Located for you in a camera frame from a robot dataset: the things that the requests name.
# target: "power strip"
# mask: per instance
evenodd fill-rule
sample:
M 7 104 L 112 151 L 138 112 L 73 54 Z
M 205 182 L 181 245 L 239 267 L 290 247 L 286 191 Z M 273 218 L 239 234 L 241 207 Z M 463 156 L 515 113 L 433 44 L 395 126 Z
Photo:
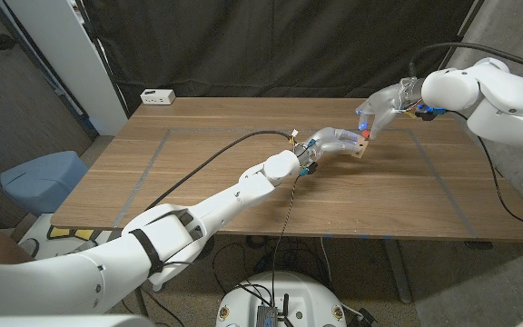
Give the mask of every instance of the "power strip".
M 143 104 L 172 104 L 174 98 L 173 90 L 146 89 L 141 94 Z

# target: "wooden table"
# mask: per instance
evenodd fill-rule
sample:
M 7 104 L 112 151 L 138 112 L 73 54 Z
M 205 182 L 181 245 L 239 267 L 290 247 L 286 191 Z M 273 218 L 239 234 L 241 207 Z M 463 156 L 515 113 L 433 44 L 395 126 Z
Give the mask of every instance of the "wooden table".
M 253 130 L 356 130 L 362 99 L 178 98 L 141 105 L 54 214 L 59 227 L 119 229 L 212 154 Z M 192 205 L 237 182 L 247 168 L 291 148 L 254 136 L 222 154 L 163 202 Z M 508 207 L 523 200 L 499 177 Z M 221 233 L 275 235 L 291 194 L 239 214 Z M 450 115 L 397 118 L 362 159 L 333 155 L 301 178 L 285 234 L 382 239 L 523 242 L 523 223 L 498 201 L 485 154 Z

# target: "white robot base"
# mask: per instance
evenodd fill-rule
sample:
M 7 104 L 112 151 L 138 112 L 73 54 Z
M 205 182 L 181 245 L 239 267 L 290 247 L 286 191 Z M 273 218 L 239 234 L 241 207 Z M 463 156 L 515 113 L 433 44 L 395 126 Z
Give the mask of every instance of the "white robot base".
M 250 277 L 251 284 L 259 284 L 257 287 L 261 297 L 267 302 L 271 301 L 271 272 L 262 272 Z M 248 282 L 242 282 L 248 290 L 258 294 Z M 269 312 L 272 311 L 267 305 L 263 306 L 262 300 L 244 291 L 237 286 L 228 292 L 222 299 L 217 312 L 217 327 L 245 327 L 261 326 L 276 327 L 288 326 L 282 319 L 284 310 L 285 294 L 287 298 L 287 315 L 290 325 L 293 326 L 346 326 L 346 319 L 339 299 L 321 283 L 310 277 L 296 272 L 275 272 L 273 291 L 275 293 L 275 307 L 278 319 L 272 319 Z

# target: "black backdrop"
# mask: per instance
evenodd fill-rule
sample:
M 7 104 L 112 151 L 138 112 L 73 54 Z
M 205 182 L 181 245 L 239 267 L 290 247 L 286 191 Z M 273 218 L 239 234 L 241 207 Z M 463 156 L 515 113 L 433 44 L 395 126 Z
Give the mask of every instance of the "black backdrop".
M 144 88 L 177 96 L 367 97 L 412 52 L 458 41 L 473 0 L 88 0 L 131 112 Z M 439 67 L 445 52 L 423 58 Z

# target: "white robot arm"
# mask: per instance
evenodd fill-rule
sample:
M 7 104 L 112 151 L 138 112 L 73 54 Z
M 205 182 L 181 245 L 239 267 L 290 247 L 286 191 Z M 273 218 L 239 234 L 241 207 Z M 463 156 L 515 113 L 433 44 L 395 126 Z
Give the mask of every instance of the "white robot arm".
M 444 69 L 425 79 L 404 78 L 370 96 L 357 108 L 359 129 L 375 119 L 370 139 L 397 114 L 460 111 L 478 104 L 468 119 L 474 134 L 491 141 L 523 147 L 523 77 L 513 75 L 501 61 L 486 58 L 464 70 Z
M 286 150 L 271 156 L 243 173 L 234 186 L 196 205 L 162 204 L 141 213 L 109 243 L 52 259 L 0 264 L 0 316 L 103 313 L 147 278 L 162 285 L 186 268 L 237 213 L 262 203 L 288 176 L 315 168 L 325 152 L 362 154 L 363 140 L 324 128 L 296 144 L 297 154 Z

